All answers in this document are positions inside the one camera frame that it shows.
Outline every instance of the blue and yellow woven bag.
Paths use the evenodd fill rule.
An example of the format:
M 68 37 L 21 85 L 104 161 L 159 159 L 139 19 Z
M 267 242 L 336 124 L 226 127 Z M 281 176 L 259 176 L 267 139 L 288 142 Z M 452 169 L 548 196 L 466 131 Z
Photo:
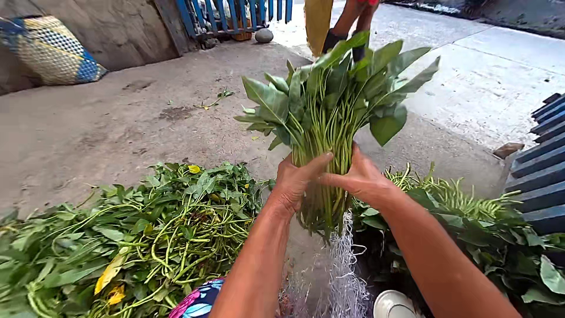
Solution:
M 54 16 L 0 20 L 0 37 L 46 85 L 89 83 L 107 72 Z

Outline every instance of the round stone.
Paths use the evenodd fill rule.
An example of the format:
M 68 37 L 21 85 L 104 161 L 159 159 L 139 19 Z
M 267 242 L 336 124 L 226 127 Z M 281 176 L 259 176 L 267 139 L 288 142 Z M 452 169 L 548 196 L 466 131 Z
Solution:
M 255 32 L 255 39 L 259 43 L 269 43 L 273 40 L 273 32 L 269 29 L 261 29 Z

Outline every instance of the hand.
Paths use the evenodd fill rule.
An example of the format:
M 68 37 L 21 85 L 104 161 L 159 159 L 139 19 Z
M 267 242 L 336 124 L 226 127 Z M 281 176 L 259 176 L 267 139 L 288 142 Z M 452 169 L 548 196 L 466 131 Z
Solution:
M 386 179 L 373 161 L 361 152 L 357 143 L 353 142 L 351 168 L 345 175 L 324 173 L 319 179 L 321 184 L 342 188 L 357 199 L 363 200 L 374 208 L 378 205 L 379 196 L 386 196 L 390 190 L 399 190 L 394 183 Z
M 290 215 L 300 210 L 308 182 L 317 179 L 332 159 L 333 154 L 328 152 L 312 159 L 306 166 L 298 168 L 292 164 L 292 153 L 290 153 L 279 164 L 277 183 L 265 206 L 281 205 Z

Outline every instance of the blue wooden slat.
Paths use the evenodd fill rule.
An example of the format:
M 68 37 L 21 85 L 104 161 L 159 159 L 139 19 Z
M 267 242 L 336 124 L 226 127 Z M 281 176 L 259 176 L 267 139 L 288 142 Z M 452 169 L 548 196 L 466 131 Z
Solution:
M 561 111 L 557 115 L 547 119 L 542 124 L 537 125 L 536 127 L 532 128 L 530 132 L 539 135 L 540 133 L 552 128 L 553 126 L 557 125 L 560 122 L 565 121 L 565 110 Z
M 283 0 L 277 0 L 277 21 L 283 18 Z
M 292 19 L 292 0 L 286 0 L 285 23 Z
M 524 213 L 523 217 L 540 235 L 562 232 L 565 229 L 565 205 Z
M 565 132 L 565 121 L 560 122 L 559 124 L 553 126 L 552 128 L 544 131 L 541 135 L 535 139 L 534 141 L 537 143 L 543 143 L 546 140 L 549 140 L 555 136 L 558 136 Z
M 269 21 L 271 21 L 273 19 L 274 7 L 275 7 L 275 5 L 273 4 L 273 0 L 269 0 Z
M 206 1 L 206 11 L 208 11 L 208 20 L 210 21 L 210 24 L 212 24 L 212 31 L 214 32 L 214 34 L 218 33 L 218 26 L 216 25 L 216 19 L 214 18 L 214 10 L 212 9 L 212 3 L 210 3 L 210 0 L 205 0 Z
M 565 181 L 565 162 L 528 174 L 523 178 L 514 179 L 510 176 L 506 181 L 505 192 L 516 190 L 528 192 L 562 181 Z
M 561 146 L 539 157 L 528 160 L 523 164 L 514 161 L 511 167 L 511 174 L 514 178 L 518 179 L 563 161 L 565 161 L 565 146 Z
M 548 120 L 549 118 L 559 114 L 561 111 L 565 110 L 565 101 L 559 105 L 557 105 L 556 107 L 554 107 L 553 109 L 549 110 L 547 113 L 535 118 L 534 120 L 537 123 L 543 123 L 544 121 Z
M 561 133 L 549 140 L 544 141 L 543 143 L 529 148 L 528 150 L 519 153 L 515 160 L 519 163 L 524 163 L 528 160 L 534 159 L 536 157 L 541 156 L 542 154 L 548 153 L 554 149 L 557 149 L 561 146 L 565 145 L 565 132 Z
M 244 31 L 247 30 L 247 16 L 245 15 L 245 0 L 240 0 L 241 23 L 244 26 Z
M 192 0 L 192 5 L 194 6 L 194 10 L 196 11 L 196 17 L 198 18 L 198 22 L 200 26 L 205 28 L 206 24 L 204 23 L 204 18 L 202 17 L 202 10 L 200 10 L 200 6 L 198 5 L 198 0 Z
M 249 0 L 249 13 L 251 14 L 251 28 L 257 30 L 257 11 L 255 10 L 255 0 Z
M 532 113 L 532 117 L 537 118 L 537 117 L 547 113 L 548 111 L 550 111 L 551 109 L 553 109 L 554 107 L 556 107 L 557 105 L 559 105 L 563 102 L 565 102 L 565 95 L 561 96 L 560 98 L 558 98 L 554 102 L 551 102 L 551 103 L 537 109 L 536 111 L 534 111 Z
M 224 12 L 224 0 L 218 0 L 218 12 L 220 13 L 220 20 L 221 20 L 221 28 L 222 30 L 228 30 L 228 22 L 225 19 L 225 12 Z
M 190 18 L 190 14 L 188 13 L 186 3 L 184 2 L 184 0 L 176 0 L 176 3 L 177 7 L 179 8 L 182 23 L 184 24 L 186 32 L 190 37 L 195 38 L 196 32 L 194 31 L 194 25 L 192 24 L 192 19 Z
M 259 0 L 259 24 L 265 25 L 265 0 Z
M 233 30 L 235 30 L 230 33 L 239 33 L 239 31 L 237 31 L 239 29 L 239 25 L 237 24 L 236 5 L 233 4 L 233 0 L 228 0 L 228 6 L 229 14 L 232 16 Z
M 522 202 L 521 204 L 514 205 L 515 208 L 522 212 L 531 212 L 562 205 L 565 204 L 565 182 L 518 194 L 513 196 L 512 199 Z

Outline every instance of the blue fence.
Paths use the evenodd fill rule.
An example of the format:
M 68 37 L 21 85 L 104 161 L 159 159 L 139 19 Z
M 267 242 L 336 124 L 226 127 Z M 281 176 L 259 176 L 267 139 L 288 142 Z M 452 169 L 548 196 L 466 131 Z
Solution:
M 176 0 L 176 3 L 186 32 L 192 38 L 257 31 L 267 27 L 275 10 L 277 21 L 283 19 L 283 13 L 286 23 L 292 18 L 292 0 Z
M 514 158 L 505 192 L 514 197 L 524 219 L 542 234 L 565 232 L 565 95 L 534 111 L 531 133 L 539 145 Z

